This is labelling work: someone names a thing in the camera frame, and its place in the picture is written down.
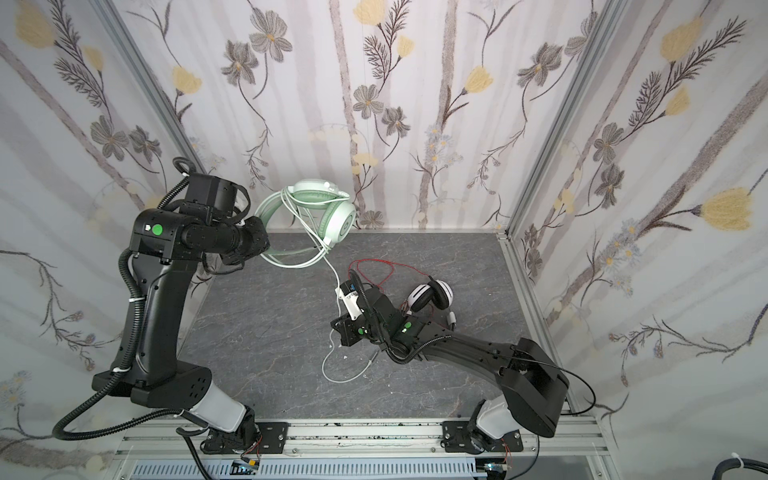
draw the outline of white cable tie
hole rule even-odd
[[[741,457],[739,457],[738,453],[731,452],[730,456],[732,456],[734,458],[738,458],[739,459],[739,463],[741,464],[741,466],[739,468],[744,468],[744,460],[742,460]]]

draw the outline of robotic arm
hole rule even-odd
[[[110,370],[94,376],[92,388],[96,393],[54,427],[57,439],[92,439],[170,414],[210,429],[201,445],[205,453],[242,452],[259,438],[253,410],[218,389],[208,368],[177,360],[176,346],[184,301],[198,264],[202,262],[212,274],[243,268],[246,260],[269,248],[266,229],[260,218],[245,218],[250,207],[245,188],[198,174],[191,162],[180,157],[174,159],[174,166],[185,178],[158,208],[137,216],[131,244],[120,257],[121,275],[131,298],[118,353]],[[186,197],[174,200],[185,187]],[[248,203],[242,211],[235,207],[238,191]],[[240,266],[227,272],[211,271],[208,253],[219,254],[224,265]],[[378,288],[361,290],[354,270],[350,275],[353,279],[337,290],[349,313],[332,322],[342,335],[343,345],[368,339],[397,363],[421,356],[467,369],[494,382],[504,394],[503,399],[483,406],[486,417],[497,419],[501,408],[511,413],[506,415],[510,420],[506,432],[515,429],[514,416],[533,433],[554,435],[568,381],[550,366],[551,360],[536,343],[528,339],[516,346],[482,342],[404,315]],[[162,410],[94,432],[65,430],[106,395],[130,397],[133,403]],[[477,426],[488,434],[487,439],[499,438],[493,428],[483,428],[483,414],[480,411],[480,416],[476,415]],[[203,431],[180,432],[195,456],[188,437]]]

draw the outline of mint green over-ear headphones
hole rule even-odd
[[[355,206],[349,200],[349,194],[325,180],[310,178],[285,187],[264,199],[253,214],[260,217],[266,226],[281,206],[304,226],[315,243],[315,247],[303,250],[270,248],[262,254],[266,261],[285,268],[303,268],[320,261],[331,247],[346,237],[355,222]],[[325,210],[319,223],[315,222],[310,210]],[[275,258],[309,251],[317,251],[317,254],[297,265],[285,264]]]

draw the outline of wallpaper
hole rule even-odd
[[[115,3],[210,171],[331,180],[360,229],[506,227],[603,5]]]
[[[765,459],[767,22],[764,2],[631,2],[514,232],[629,480]]]
[[[104,474],[119,435],[60,442],[51,429],[117,352],[129,297],[118,256],[134,218],[180,180],[175,147],[99,25],[87,2],[0,4],[2,478]],[[143,410],[105,399],[70,428]]]

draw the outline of gray marble surface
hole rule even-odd
[[[303,233],[270,239],[286,250],[309,242]],[[512,343],[528,335],[493,234],[351,233],[328,256],[339,276],[359,258],[407,263],[447,282],[455,294],[457,332]],[[373,262],[360,269],[375,283],[389,273]],[[399,305],[425,278],[399,266],[382,291]],[[330,351],[329,323],[337,317],[335,282],[322,261],[288,270],[252,259],[245,270],[216,278],[179,358],[209,367],[214,382],[252,406],[257,418],[469,416],[481,399],[499,395],[492,384],[455,367],[418,360],[400,366],[383,354],[352,382],[325,380],[320,364]],[[428,316],[429,308],[420,314]],[[433,318],[445,322],[447,315],[435,310]],[[339,347],[338,333],[333,340]],[[336,348],[326,373],[354,376],[376,348],[363,341]]]

